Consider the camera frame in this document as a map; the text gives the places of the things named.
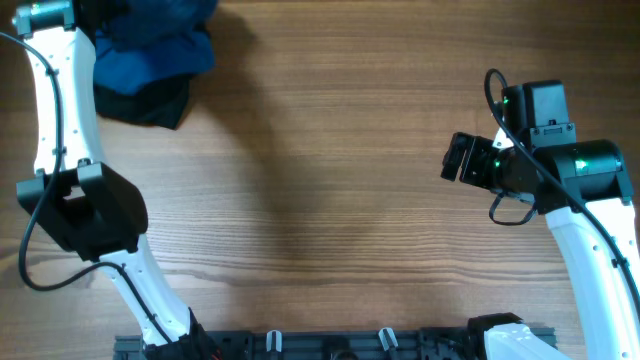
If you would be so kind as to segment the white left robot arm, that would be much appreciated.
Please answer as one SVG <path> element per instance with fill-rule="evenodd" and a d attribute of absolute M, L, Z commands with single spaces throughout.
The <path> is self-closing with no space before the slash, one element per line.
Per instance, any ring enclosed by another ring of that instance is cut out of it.
<path fill-rule="evenodd" d="M 17 183 L 30 220 L 19 249 L 24 283 L 27 249 L 40 226 L 66 252 L 87 262 L 84 274 L 103 271 L 118 289 L 142 332 L 148 359 L 207 359 L 212 347 L 192 310 L 163 276 L 146 237 L 148 213 L 139 189 L 105 160 L 94 103 L 96 53 L 80 5 L 34 1 L 17 8 L 13 42 L 33 72 L 38 147 L 34 176 Z"/>

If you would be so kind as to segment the blue polo shirt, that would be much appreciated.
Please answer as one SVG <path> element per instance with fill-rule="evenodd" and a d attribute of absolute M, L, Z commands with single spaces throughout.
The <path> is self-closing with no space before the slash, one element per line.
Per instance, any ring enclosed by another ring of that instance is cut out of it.
<path fill-rule="evenodd" d="M 98 32 L 93 80 L 116 93 L 134 95 L 153 82 L 205 73 L 214 64 L 210 38 L 202 31 L 191 30 L 122 51 L 105 33 Z"/>

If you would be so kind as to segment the black folded garment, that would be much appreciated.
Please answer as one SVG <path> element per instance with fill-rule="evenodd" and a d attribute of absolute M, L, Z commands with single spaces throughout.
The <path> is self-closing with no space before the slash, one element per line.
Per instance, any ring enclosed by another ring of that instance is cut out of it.
<path fill-rule="evenodd" d="M 191 79 L 190 75 L 180 75 L 154 81 L 133 95 L 95 85 L 96 112 L 134 125 L 176 130 L 189 102 Z"/>

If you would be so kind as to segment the dark blue denim shorts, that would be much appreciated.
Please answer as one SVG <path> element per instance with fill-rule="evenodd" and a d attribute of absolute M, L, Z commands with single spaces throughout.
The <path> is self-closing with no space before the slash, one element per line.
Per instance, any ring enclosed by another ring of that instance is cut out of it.
<path fill-rule="evenodd" d="M 106 1 L 96 35 L 132 50 L 204 28 L 218 0 Z"/>

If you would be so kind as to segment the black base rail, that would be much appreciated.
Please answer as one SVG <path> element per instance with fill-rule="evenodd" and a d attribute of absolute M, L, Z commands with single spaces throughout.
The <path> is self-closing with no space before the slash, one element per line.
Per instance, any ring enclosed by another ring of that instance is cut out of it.
<path fill-rule="evenodd" d="M 394 331 L 396 343 L 383 343 L 380 331 L 282 333 L 279 346 L 267 344 L 265 333 L 211 331 L 224 359 L 235 360 L 453 360 L 477 359 L 478 346 L 463 328 Z"/>

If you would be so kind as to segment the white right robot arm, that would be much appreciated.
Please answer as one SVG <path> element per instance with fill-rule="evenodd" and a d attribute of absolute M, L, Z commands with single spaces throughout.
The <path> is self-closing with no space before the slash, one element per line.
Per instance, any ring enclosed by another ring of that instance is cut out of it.
<path fill-rule="evenodd" d="M 442 178 L 531 205 L 565 262 L 591 359 L 639 356 L 639 251 L 633 189 L 618 147 L 574 136 L 517 142 L 458 132 Z"/>

